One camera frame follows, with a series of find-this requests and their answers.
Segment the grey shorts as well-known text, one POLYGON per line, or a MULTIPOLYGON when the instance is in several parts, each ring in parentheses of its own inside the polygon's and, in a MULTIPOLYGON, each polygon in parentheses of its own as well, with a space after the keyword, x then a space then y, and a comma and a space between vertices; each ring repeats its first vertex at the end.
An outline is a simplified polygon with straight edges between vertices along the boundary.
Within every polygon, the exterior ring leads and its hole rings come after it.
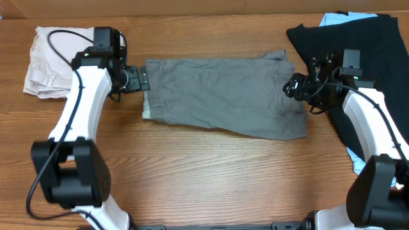
POLYGON ((306 137, 303 103, 282 90, 295 67, 285 50, 246 58, 149 59, 143 118, 264 139, 306 137))

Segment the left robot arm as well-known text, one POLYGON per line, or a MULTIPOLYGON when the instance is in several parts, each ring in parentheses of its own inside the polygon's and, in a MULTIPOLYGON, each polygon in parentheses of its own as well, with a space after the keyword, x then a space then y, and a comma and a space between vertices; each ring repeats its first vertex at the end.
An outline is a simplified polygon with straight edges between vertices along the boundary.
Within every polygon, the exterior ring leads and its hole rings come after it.
POLYGON ((72 87, 61 117, 46 141, 36 141, 31 158, 37 176, 26 198, 26 212, 39 219, 31 200, 41 187, 62 216, 81 215, 93 229, 136 229, 132 216, 111 195, 111 174, 97 146, 96 131, 106 98, 150 90, 145 67, 127 65, 125 35, 96 27, 91 46, 68 62, 72 87))

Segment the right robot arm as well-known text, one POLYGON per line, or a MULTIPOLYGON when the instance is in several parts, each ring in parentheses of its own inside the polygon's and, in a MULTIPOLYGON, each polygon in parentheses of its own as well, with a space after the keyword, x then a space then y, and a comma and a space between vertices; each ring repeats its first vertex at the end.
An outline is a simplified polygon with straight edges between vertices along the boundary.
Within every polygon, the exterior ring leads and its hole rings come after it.
POLYGON ((365 157, 345 204, 312 211, 300 229, 408 229, 408 144, 401 136, 374 79, 365 77, 360 51, 313 58, 309 75, 295 73, 283 86, 287 97, 305 101, 312 114, 342 108, 365 157))

